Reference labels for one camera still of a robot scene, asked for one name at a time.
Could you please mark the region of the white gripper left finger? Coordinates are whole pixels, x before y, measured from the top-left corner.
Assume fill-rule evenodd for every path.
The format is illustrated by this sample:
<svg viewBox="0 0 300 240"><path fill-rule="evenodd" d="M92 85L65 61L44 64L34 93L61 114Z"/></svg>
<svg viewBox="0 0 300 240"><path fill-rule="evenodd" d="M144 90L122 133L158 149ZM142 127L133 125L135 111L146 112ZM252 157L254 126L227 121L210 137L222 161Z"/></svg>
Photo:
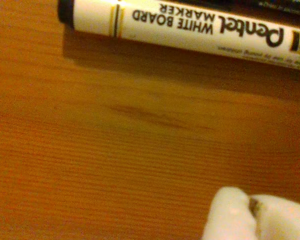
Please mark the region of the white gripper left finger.
<svg viewBox="0 0 300 240"><path fill-rule="evenodd" d="M237 187L222 187L215 194L204 226L205 240L254 240L255 219L250 197Z"/></svg>

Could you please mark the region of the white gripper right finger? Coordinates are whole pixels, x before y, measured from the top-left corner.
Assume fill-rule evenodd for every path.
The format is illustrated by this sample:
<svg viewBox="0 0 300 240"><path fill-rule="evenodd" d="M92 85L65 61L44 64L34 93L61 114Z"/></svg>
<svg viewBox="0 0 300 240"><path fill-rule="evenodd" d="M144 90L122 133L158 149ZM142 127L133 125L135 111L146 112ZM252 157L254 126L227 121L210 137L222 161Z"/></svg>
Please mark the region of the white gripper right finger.
<svg viewBox="0 0 300 240"><path fill-rule="evenodd" d="M252 195L251 213L259 240L300 240L300 203L272 195Z"/></svg>

